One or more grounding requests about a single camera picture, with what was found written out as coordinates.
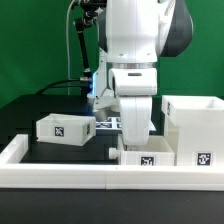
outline white box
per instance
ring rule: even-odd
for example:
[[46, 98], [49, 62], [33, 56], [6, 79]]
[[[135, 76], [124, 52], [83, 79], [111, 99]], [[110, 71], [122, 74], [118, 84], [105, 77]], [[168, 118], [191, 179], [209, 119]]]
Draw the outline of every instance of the white box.
[[224, 101], [216, 97], [164, 96], [164, 137], [177, 166], [224, 166]]
[[50, 114], [36, 122], [40, 142], [83, 146], [96, 135], [94, 117]]
[[122, 135], [118, 136], [120, 165], [173, 166], [175, 154], [162, 136], [150, 136], [146, 145], [126, 151]]

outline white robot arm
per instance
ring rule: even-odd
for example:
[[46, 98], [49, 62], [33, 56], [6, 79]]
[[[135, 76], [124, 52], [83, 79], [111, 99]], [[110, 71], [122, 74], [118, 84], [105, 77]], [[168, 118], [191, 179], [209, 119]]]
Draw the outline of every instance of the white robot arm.
[[149, 137], [151, 96], [157, 94], [154, 64], [158, 56], [179, 55], [191, 42], [193, 26], [186, 4], [184, 0], [84, 2], [106, 5], [98, 16], [99, 46], [111, 65], [108, 83], [119, 104], [123, 140], [128, 146], [144, 145]]

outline black table surface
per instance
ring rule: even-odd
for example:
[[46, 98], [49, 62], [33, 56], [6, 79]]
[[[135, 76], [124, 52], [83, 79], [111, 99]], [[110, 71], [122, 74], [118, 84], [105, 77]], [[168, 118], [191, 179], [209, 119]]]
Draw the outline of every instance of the black table surface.
[[[154, 99], [152, 121], [157, 131], [152, 134], [162, 134], [160, 108], [161, 99]], [[107, 148], [116, 145], [117, 133], [99, 131], [100, 139], [94, 138], [92, 143], [100, 146], [93, 152], [89, 149], [94, 144], [84, 150], [67, 148], [62, 153], [60, 147], [53, 150], [37, 143], [35, 122], [50, 113], [92, 114], [91, 107], [79, 97], [21, 96], [0, 110], [0, 149], [16, 134], [29, 134], [31, 149], [24, 163], [116, 164], [109, 161]], [[224, 223], [223, 205], [224, 192], [11, 188], [0, 189], [0, 224], [219, 224]]]

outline green backdrop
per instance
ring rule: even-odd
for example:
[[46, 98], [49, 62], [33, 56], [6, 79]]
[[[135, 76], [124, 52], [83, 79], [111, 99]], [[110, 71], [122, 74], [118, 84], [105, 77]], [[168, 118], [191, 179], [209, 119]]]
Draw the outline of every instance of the green backdrop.
[[[0, 1], [0, 107], [67, 78], [65, 20], [70, 0]], [[159, 93], [224, 96], [224, 1], [186, 0], [194, 22], [190, 47], [158, 62]], [[71, 18], [81, 15], [72, 12]], [[85, 33], [97, 68], [96, 28]], [[77, 35], [71, 28], [72, 76], [82, 75]]]

